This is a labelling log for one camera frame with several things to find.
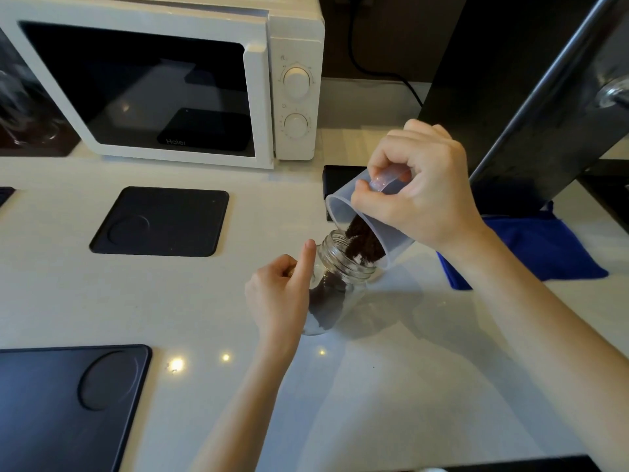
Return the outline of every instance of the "forearm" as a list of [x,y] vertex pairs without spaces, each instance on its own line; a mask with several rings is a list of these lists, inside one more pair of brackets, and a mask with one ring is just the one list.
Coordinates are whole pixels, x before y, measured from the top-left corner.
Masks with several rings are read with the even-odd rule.
[[191,472],[253,472],[289,364],[258,347],[243,383],[216,422]]
[[492,231],[454,248],[447,258],[599,466],[627,470],[627,358],[539,282]]

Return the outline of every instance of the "plastic measuring cup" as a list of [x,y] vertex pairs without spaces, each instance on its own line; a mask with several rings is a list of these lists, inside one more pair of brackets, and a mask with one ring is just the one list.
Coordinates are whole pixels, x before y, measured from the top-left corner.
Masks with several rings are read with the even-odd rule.
[[[408,175],[408,180],[401,180],[401,177]],[[373,179],[369,176],[369,172],[365,169],[364,172],[358,174],[353,180],[347,182],[343,187],[328,195],[325,200],[330,217],[334,221],[334,224],[341,230],[346,230],[350,222],[356,215],[360,215],[365,222],[369,225],[369,228],[373,230],[373,233],[378,238],[384,249],[385,256],[378,260],[377,266],[383,269],[389,268],[397,259],[398,256],[405,249],[407,249],[414,240],[407,237],[404,233],[398,229],[393,228],[385,223],[376,220],[369,215],[365,215],[352,207],[352,194],[356,185],[356,181],[362,179],[369,182],[369,188],[377,192],[383,192],[385,194],[397,194],[402,190],[405,185],[410,182],[412,176],[411,168],[406,164],[391,164],[385,168]]]

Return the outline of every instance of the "black cable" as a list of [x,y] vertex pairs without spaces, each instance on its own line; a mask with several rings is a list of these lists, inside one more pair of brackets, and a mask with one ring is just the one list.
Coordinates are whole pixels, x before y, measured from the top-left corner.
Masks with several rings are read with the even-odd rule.
[[397,74],[397,73],[388,73],[385,71],[370,71],[368,69],[363,68],[362,66],[360,66],[358,64],[358,61],[356,61],[356,58],[354,58],[353,55],[353,25],[354,25],[354,21],[356,20],[356,14],[358,13],[358,10],[360,8],[360,2],[362,0],[350,0],[350,28],[347,32],[347,53],[350,56],[350,60],[352,62],[352,64],[354,65],[354,67],[360,71],[363,74],[367,74],[370,76],[378,76],[378,77],[388,77],[388,78],[396,78],[400,81],[402,81],[406,87],[408,87],[411,92],[413,93],[413,96],[415,96],[415,99],[417,100],[417,102],[419,103],[420,107],[423,108],[424,107],[424,103],[421,102],[420,97],[417,95],[417,93],[415,92],[415,90],[413,89],[413,86],[411,86],[411,84],[401,75]]

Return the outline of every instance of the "blue towel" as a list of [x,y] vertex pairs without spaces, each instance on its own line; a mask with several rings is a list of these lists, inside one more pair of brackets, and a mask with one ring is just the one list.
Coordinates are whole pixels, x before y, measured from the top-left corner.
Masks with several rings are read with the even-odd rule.
[[[547,208],[532,217],[497,216],[484,221],[541,281],[607,277],[609,272],[596,264],[565,223],[555,217],[552,202]],[[441,254],[439,260],[453,289],[472,289]]]

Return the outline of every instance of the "white round object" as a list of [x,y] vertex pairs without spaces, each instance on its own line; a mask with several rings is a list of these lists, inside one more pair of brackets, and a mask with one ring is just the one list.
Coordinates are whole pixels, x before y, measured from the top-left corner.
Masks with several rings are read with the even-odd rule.
[[291,68],[284,74],[284,88],[293,99],[301,99],[310,90],[310,76],[302,68]]
[[299,139],[308,131],[308,120],[296,112],[289,114],[284,120],[284,132],[288,137]]

